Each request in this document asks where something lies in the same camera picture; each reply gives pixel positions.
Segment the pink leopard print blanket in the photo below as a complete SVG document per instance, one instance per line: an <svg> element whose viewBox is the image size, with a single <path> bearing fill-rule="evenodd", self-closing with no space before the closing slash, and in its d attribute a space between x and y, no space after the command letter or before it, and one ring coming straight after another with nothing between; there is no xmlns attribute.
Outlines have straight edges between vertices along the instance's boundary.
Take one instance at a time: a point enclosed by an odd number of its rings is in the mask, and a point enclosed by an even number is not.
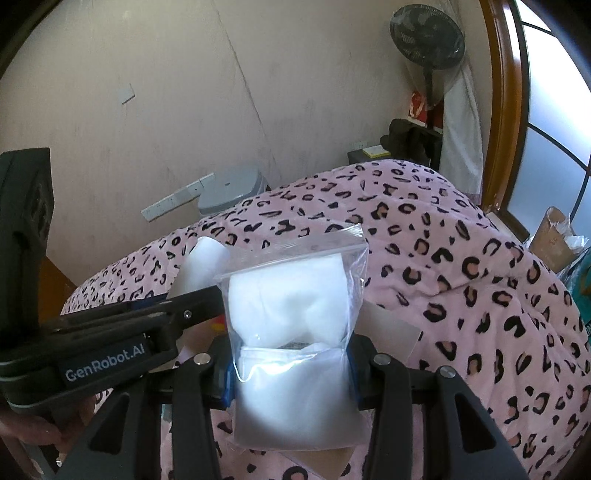
<svg viewBox="0 0 591 480"><path fill-rule="evenodd" d="M353 224L369 243L366 298L422 332L410 366L454 367L529 477L558 477L590 428L583 319L541 260L431 169L369 162L246 199L96 273L63 312L166 293L204 236L259 251Z"/></svg>

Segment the red snack bag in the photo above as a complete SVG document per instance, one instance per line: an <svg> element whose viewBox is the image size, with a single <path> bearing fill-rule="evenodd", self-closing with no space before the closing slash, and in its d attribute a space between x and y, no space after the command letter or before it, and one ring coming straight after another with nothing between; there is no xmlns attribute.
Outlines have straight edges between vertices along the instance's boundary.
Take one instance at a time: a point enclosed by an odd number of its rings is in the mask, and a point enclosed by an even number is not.
<svg viewBox="0 0 591 480"><path fill-rule="evenodd" d="M430 112L431 109L426 98L420 92L414 91L410 99L409 119L418 125L427 127Z"/></svg>

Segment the wooden window frame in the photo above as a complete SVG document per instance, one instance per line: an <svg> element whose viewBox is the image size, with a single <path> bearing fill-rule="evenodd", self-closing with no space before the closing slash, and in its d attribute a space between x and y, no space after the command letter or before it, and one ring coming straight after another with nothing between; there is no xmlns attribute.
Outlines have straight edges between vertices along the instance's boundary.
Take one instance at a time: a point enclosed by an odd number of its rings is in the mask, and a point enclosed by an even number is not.
<svg viewBox="0 0 591 480"><path fill-rule="evenodd" d="M524 151L529 115L529 62L514 1L480 3L491 54L492 114L481 206L521 241L528 230L509 212Z"/></svg>

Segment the brown cardboard box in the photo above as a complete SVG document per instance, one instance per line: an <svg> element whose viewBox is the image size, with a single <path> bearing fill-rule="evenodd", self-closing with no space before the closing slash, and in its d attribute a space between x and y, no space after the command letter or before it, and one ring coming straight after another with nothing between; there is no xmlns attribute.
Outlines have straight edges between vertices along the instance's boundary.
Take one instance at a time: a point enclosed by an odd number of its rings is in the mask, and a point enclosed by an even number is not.
<svg viewBox="0 0 591 480"><path fill-rule="evenodd" d="M551 271L559 273L590 245L590 238L577 234L570 218L557 207L549 207L534 234L529 250Z"/></svg>

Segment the red happy meal box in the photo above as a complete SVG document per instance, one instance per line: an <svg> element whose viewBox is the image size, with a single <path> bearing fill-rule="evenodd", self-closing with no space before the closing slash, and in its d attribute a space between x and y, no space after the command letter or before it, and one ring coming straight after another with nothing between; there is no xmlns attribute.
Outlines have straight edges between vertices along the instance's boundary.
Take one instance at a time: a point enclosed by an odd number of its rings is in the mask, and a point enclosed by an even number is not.
<svg viewBox="0 0 591 480"><path fill-rule="evenodd" d="M216 335L225 334L228 332L228 328L226 327L225 318L223 316L215 317L211 320L211 329L214 331Z"/></svg>

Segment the black standing fan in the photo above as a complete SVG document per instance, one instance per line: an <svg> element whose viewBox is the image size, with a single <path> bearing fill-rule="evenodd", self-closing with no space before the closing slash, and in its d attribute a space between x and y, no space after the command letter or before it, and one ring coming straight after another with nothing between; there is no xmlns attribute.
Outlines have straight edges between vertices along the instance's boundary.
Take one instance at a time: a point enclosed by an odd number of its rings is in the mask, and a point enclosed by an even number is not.
<svg viewBox="0 0 591 480"><path fill-rule="evenodd" d="M464 33L443 10L415 3L394 12L390 34L411 67L411 77L425 99L427 127L433 130L434 110L452 88L464 61Z"/></svg>

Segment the clear bag white cotton pads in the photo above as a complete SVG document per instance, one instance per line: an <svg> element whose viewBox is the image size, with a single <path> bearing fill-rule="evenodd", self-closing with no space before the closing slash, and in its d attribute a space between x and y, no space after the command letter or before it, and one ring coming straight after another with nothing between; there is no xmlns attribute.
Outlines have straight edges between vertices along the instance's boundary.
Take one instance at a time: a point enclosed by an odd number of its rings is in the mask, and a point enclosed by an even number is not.
<svg viewBox="0 0 591 480"><path fill-rule="evenodd" d="M231 254L215 281L235 371L236 444L312 451L367 439L346 348L368 262L359 225Z"/></svg>

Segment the black bedside table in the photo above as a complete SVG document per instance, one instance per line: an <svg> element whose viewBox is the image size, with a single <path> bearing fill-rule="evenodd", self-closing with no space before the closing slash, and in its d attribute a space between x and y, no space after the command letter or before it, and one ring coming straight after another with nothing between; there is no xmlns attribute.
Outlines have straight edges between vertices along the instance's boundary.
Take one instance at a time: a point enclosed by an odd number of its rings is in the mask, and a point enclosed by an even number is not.
<svg viewBox="0 0 591 480"><path fill-rule="evenodd" d="M405 119L394 119L389 133L376 146L349 151L349 165L370 160L397 159L410 161L438 171L441 163L443 135L434 129Z"/></svg>

